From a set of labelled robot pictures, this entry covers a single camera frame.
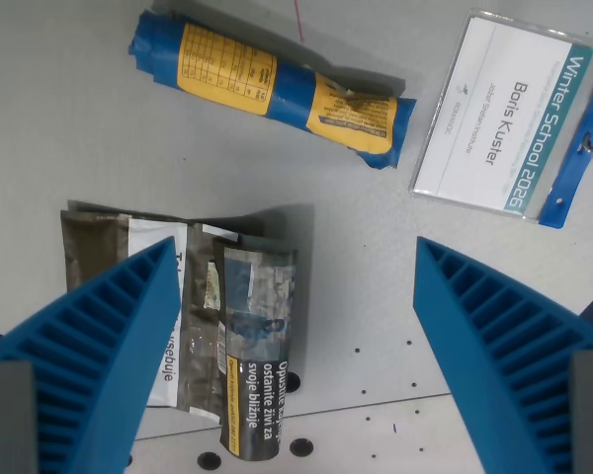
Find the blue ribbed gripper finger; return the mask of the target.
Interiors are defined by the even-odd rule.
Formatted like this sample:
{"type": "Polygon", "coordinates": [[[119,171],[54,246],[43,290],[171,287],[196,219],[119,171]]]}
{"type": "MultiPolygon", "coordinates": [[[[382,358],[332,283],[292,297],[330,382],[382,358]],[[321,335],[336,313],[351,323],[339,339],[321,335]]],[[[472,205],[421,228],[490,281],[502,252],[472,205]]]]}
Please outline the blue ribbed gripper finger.
{"type": "Polygon", "coordinates": [[[40,473],[122,473],[181,310],[164,238],[53,301],[0,339],[32,369],[40,473]]]}
{"type": "Polygon", "coordinates": [[[569,362],[593,324],[424,237],[413,309],[484,471],[573,472],[569,362]]]}

